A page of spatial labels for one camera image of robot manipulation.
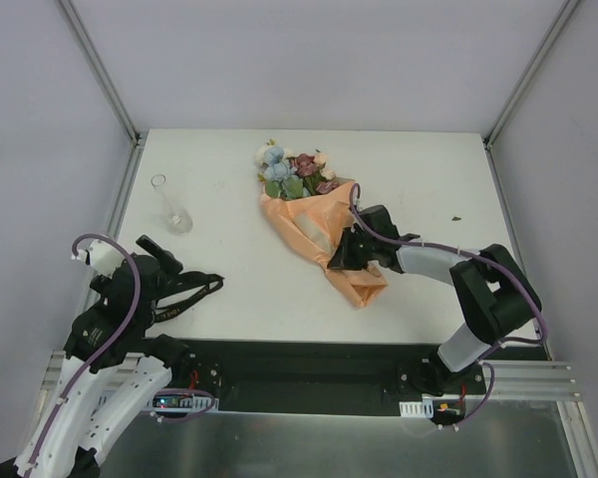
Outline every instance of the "gray wall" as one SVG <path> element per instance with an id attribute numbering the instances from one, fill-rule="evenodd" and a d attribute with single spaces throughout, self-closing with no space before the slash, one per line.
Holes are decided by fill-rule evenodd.
<path id="1" fill-rule="evenodd" d="M 150 127 L 486 133 L 563 0 L 76 0 Z"/>
<path id="2" fill-rule="evenodd" d="M 51 350 L 102 230 L 129 142 L 51 0 L 0 1 L 0 461 L 30 423 Z"/>
<path id="3" fill-rule="evenodd" d="M 494 149 L 521 254 L 576 364 L 598 438 L 598 0 L 587 0 Z"/>

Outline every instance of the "white tabletop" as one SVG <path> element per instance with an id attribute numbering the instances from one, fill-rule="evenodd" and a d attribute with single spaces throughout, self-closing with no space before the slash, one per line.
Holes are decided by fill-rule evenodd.
<path id="1" fill-rule="evenodd" d="M 482 248 L 509 237 L 478 134 L 431 132 L 190 130 L 149 133 L 122 225 L 122 244 L 148 235 L 184 270 L 225 277 L 224 288 L 148 335 L 186 339 L 425 344 L 462 323 L 454 289 L 384 271 L 390 286 L 356 310 L 316 264 L 293 253 L 259 209 L 252 157 L 269 138 L 296 153 L 315 148 L 363 187 L 364 207 L 385 204 L 401 234 Z M 174 236 L 160 222 L 150 179 L 180 190 L 194 226 Z M 518 335 L 535 337 L 527 325 Z"/>

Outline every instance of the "artificial flower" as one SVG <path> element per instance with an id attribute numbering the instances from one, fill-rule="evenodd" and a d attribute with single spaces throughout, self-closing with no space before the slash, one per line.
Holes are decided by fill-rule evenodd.
<path id="1" fill-rule="evenodd" d="M 318 152 L 315 154 L 315 163 L 319 166 L 324 166 L 328 162 L 329 157 L 325 152 Z"/>
<path id="2" fill-rule="evenodd" d="M 283 155 L 283 147 L 277 145 L 271 146 L 263 153 L 263 162 L 269 166 L 273 166 L 283 159 Z"/>
<path id="3" fill-rule="evenodd" d="M 314 174 L 319 169 L 319 165 L 316 164 L 314 160 L 315 156 L 309 156 L 305 152 L 299 154 L 294 160 L 295 167 L 297 168 L 297 174 L 299 174 L 301 177 Z"/>
<path id="4" fill-rule="evenodd" d="M 328 194 L 329 192 L 334 191 L 336 188 L 339 187 L 339 184 L 337 184 L 334 181 L 328 181 L 328 182 L 320 182 L 319 184 L 317 184 L 317 192 L 319 194 Z"/>
<path id="5" fill-rule="evenodd" d="M 257 152 L 255 152 L 255 164 L 257 164 L 258 166 L 263 166 L 265 162 L 263 155 L 271 147 L 272 146 L 270 146 L 269 144 L 264 144 L 259 149 L 257 149 Z"/>
<path id="6" fill-rule="evenodd" d="M 321 175 L 329 181 L 332 181 L 337 174 L 332 169 L 325 168 L 321 170 Z"/>
<path id="7" fill-rule="evenodd" d="M 290 177 L 296 171 L 297 169 L 290 165 L 288 159 L 282 159 L 277 163 L 268 166 L 266 170 L 263 171 L 263 177 L 266 181 L 281 181 Z"/>

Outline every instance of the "clear glass vase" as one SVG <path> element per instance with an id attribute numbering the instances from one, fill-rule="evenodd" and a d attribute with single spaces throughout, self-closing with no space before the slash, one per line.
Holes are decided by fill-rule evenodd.
<path id="1" fill-rule="evenodd" d="M 178 235 L 190 232 L 192 219 L 178 195 L 172 190 L 172 186 L 166 181 L 166 176 L 156 174 L 150 180 L 150 184 L 160 198 L 162 218 L 168 230 Z"/>

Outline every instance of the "orange wrapping paper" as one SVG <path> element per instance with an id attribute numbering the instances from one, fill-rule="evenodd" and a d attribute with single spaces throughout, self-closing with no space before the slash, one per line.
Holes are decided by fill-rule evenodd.
<path id="1" fill-rule="evenodd" d="M 379 269 L 371 265 L 364 271 L 330 271 L 327 267 L 344 228 L 354 222 L 350 212 L 353 184 L 348 182 L 329 194 L 294 201 L 273 199 L 264 193 L 261 208 L 295 252 L 319 264 L 332 285 L 356 307 L 366 307 L 388 287 Z"/>

